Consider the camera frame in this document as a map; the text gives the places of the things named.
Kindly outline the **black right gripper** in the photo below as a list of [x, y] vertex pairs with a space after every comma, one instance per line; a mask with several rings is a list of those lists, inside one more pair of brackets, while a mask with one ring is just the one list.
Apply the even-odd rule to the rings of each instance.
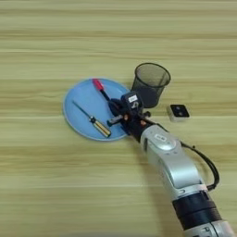
[[141, 109], [129, 110], [123, 107], [121, 101], [116, 98], [111, 98], [108, 101], [108, 106], [115, 117], [109, 119], [107, 125], [112, 127], [120, 123], [123, 130], [137, 142], [141, 141], [142, 133], [154, 125], [154, 122], [149, 120], [151, 117], [149, 111], [143, 112]]

